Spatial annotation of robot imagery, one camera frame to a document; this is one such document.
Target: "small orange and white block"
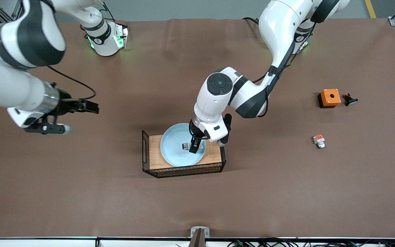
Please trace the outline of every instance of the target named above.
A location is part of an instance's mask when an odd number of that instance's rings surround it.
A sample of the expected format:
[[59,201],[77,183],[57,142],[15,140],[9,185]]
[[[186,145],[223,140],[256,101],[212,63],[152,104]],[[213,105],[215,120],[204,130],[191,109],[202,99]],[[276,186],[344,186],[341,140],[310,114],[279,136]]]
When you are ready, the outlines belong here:
[[324,144],[324,136],[319,134],[317,136],[313,136],[313,143],[315,143],[319,149],[323,149],[324,147],[326,147],[326,145]]

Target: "green led light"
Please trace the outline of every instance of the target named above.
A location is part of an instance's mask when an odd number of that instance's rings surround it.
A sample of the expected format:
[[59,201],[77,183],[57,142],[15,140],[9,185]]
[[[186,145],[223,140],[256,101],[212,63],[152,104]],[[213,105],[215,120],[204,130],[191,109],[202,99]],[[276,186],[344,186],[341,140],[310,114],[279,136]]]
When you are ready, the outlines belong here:
[[114,38],[115,38],[116,44],[117,44],[117,46],[118,46],[119,48],[121,48],[121,47],[124,46],[124,44],[123,44],[123,39],[122,39],[120,36],[118,36],[118,37],[114,36]]
[[89,43],[91,43],[91,48],[94,49],[94,45],[92,44],[91,38],[89,38],[89,36],[88,36],[88,40],[89,40]]

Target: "wooden board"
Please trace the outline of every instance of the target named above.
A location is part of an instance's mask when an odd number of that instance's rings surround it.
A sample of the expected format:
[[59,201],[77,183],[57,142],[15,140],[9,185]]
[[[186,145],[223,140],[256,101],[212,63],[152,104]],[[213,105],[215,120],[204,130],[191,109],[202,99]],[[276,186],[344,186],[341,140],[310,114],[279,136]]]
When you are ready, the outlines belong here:
[[[163,135],[149,136],[149,147],[150,147],[150,170],[162,169],[174,167],[169,164],[161,154],[160,144]],[[220,155],[220,147],[217,142],[207,142],[207,149],[205,150],[204,157],[197,163],[197,165],[220,163],[222,161]]]

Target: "light blue plate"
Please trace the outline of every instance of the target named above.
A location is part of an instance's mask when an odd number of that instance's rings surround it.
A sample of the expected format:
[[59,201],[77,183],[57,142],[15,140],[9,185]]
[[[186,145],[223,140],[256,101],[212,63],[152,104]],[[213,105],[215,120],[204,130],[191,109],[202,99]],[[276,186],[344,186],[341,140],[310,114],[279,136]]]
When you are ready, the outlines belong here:
[[202,140],[204,148],[197,153],[190,153],[182,149],[182,144],[191,141],[188,131],[188,123],[178,123],[171,126],[161,138],[161,154],[169,164],[174,167],[186,167],[195,165],[204,156],[207,143]]

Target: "black cable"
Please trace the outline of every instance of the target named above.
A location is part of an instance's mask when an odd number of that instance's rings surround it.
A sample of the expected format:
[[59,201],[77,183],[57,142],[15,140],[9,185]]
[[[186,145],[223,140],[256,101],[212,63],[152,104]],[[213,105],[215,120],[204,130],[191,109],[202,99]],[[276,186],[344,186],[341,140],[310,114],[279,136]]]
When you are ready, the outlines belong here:
[[289,67],[292,64],[292,61],[295,59],[295,57],[298,55],[298,53],[295,53],[295,55],[293,56],[293,58],[290,60],[289,65],[287,67]]
[[[102,12],[102,11],[107,11],[108,12],[108,14],[110,14],[111,15],[111,12],[109,12],[108,10],[105,10],[105,9],[100,9],[99,10],[100,12]],[[110,21],[115,21],[115,19],[114,19],[114,17],[111,15],[111,17],[112,18],[105,18],[105,20],[110,20]]]
[[253,21],[255,24],[258,24],[259,23],[259,19],[252,19],[251,17],[245,17],[245,18],[242,18],[242,20],[251,20],[251,21]]
[[81,81],[79,81],[79,80],[76,80],[76,79],[74,79],[74,78],[72,78],[72,77],[70,77],[70,76],[68,76],[68,75],[65,75],[64,73],[58,71],[57,69],[55,69],[55,68],[53,68],[53,67],[51,67],[51,66],[47,66],[47,67],[50,68],[51,70],[53,70],[54,72],[56,72],[57,74],[59,74],[59,75],[61,75],[61,76],[63,76],[63,77],[66,77],[66,78],[68,78],[68,79],[70,79],[70,80],[73,80],[73,81],[75,81],[76,83],[79,83],[79,84],[81,84],[82,86],[85,86],[86,88],[88,88],[89,90],[92,91],[93,95],[91,95],[90,97],[83,97],[83,98],[80,98],[80,100],[92,99],[93,97],[95,97],[95,96],[97,95],[97,92],[96,92],[94,89],[92,89],[92,87],[86,85],[85,83],[83,83],[83,82],[81,82]]
[[264,117],[266,115],[266,113],[268,113],[268,107],[269,107],[269,98],[267,95],[267,91],[268,91],[268,87],[265,88],[265,100],[266,100],[266,108],[265,108],[265,112],[263,114],[261,114],[260,116],[257,117]]
[[190,120],[190,123],[188,124],[188,132],[190,132],[191,136],[192,136],[194,139],[198,139],[198,140],[208,140],[208,137],[202,138],[202,137],[197,137],[197,136],[194,135],[194,133],[191,131],[191,120]]
[[259,81],[263,80],[263,78],[265,78],[267,73],[268,72],[266,72],[262,77],[258,78],[257,80],[253,81],[252,83],[256,83],[256,82],[259,82]]
[[395,246],[395,243],[393,242],[389,242],[386,240],[382,240],[382,239],[369,239],[366,242],[364,242],[363,244],[360,244],[359,247],[361,247],[364,244],[368,244],[368,243],[375,243],[375,244],[384,244],[386,247],[392,247]]
[[340,243],[316,244],[316,245],[312,245],[312,247],[347,247],[347,244],[340,244]]
[[[82,26],[82,24],[80,24],[80,29],[86,32],[86,30],[85,30],[85,28]],[[83,36],[83,37],[84,37],[85,39],[88,39],[88,34],[85,33],[85,36]]]
[[103,3],[103,7],[105,7],[104,11],[107,11],[111,15],[112,20],[115,21],[114,16],[112,15],[111,11],[109,11],[108,5],[106,5],[106,3]]
[[290,241],[290,240],[288,240],[288,239],[285,239],[285,241],[286,241],[288,244],[292,243],[292,244],[294,244],[296,247],[299,247],[298,244],[296,244],[296,243],[293,242],[293,241]]
[[310,37],[313,34],[313,30],[315,29],[315,26],[316,26],[316,22],[313,24],[312,30],[310,30],[309,36],[307,37]]
[[268,247],[275,247],[275,246],[277,246],[277,245],[279,245],[279,244],[281,244],[281,245],[283,245],[284,247],[286,247],[285,245],[284,245],[284,243],[282,243],[282,242],[277,242],[277,243],[275,243],[275,244],[273,244],[273,245],[270,245],[270,244],[268,244],[268,243],[265,243]]

